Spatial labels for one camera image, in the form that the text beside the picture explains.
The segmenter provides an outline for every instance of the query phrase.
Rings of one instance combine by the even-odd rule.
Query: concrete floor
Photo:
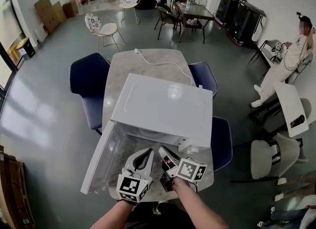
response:
[[[178,43],[178,32],[170,25],[163,26],[157,40],[155,10],[137,11],[138,26],[132,10],[123,27],[120,11],[99,13],[101,21],[106,21],[105,14],[118,22],[127,43],[119,46],[121,51],[178,49],[188,63],[210,65],[219,84],[213,112],[229,121],[234,145],[250,140],[258,131],[247,117],[248,104],[258,98],[252,85],[262,78],[266,66],[260,60],[247,65],[253,50],[234,45],[215,22],[206,29],[205,44],[199,30],[187,30]],[[60,25],[22,65],[1,114],[0,143],[5,153],[25,162],[29,199],[39,229],[89,228],[115,203],[108,191],[98,195],[80,192],[100,136],[88,128],[80,96],[69,91],[69,66],[96,50],[97,38],[85,26],[83,16]],[[100,47],[108,58],[116,51],[115,46]],[[232,163],[215,174],[214,185],[200,192],[233,229],[254,228],[277,192],[274,183],[229,182],[248,175],[249,149],[238,149]]]

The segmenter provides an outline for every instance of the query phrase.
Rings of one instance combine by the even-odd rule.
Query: microwave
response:
[[[178,147],[182,153],[210,148],[213,92],[130,73],[95,149],[81,192],[107,183],[116,154],[128,137]]]

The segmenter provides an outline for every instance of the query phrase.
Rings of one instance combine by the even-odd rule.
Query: blue chair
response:
[[[92,53],[70,66],[70,91],[82,97],[89,128],[102,135],[103,99],[110,64],[99,53]]]
[[[211,148],[214,172],[225,167],[233,158],[231,130],[226,119],[213,117]]]
[[[206,62],[198,62],[188,66],[197,87],[202,85],[203,89],[213,91],[213,97],[215,97],[218,91],[218,84],[209,65]]]

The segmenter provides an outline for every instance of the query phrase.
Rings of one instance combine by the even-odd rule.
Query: hand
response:
[[[286,43],[284,43],[284,45],[286,46],[286,48],[289,48],[291,45],[292,45],[293,43],[292,42],[286,42]]]
[[[188,181],[186,181],[186,180],[184,180],[184,179],[182,179],[182,178],[180,178],[180,177],[175,177],[175,178],[173,178],[172,189],[173,189],[174,191],[177,192],[179,189],[181,189],[181,188],[183,188],[183,187],[185,187],[185,186],[188,186],[189,188],[191,188]]]

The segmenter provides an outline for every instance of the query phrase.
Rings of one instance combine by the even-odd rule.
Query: door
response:
[[[118,125],[112,120],[108,121],[81,186],[82,193],[87,195],[106,186],[111,167],[124,138],[125,135]]]

